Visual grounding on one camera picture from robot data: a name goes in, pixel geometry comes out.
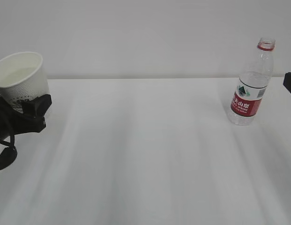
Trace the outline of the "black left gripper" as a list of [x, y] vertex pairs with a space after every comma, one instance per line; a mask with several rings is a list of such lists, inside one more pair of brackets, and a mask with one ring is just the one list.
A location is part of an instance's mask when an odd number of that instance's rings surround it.
[[0, 96], [0, 144], [14, 145], [15, 136], [40, 133], [45, 127], [45, 114], [52, 104], [50, 94], [21, 103], [23, 113], [12, 108]]

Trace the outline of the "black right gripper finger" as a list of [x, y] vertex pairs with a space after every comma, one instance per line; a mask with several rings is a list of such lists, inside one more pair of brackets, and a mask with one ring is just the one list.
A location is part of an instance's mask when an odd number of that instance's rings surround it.
[[288, 72], [284, 76], [283, 86], [290, 92], [291, 94], [291, 72]]

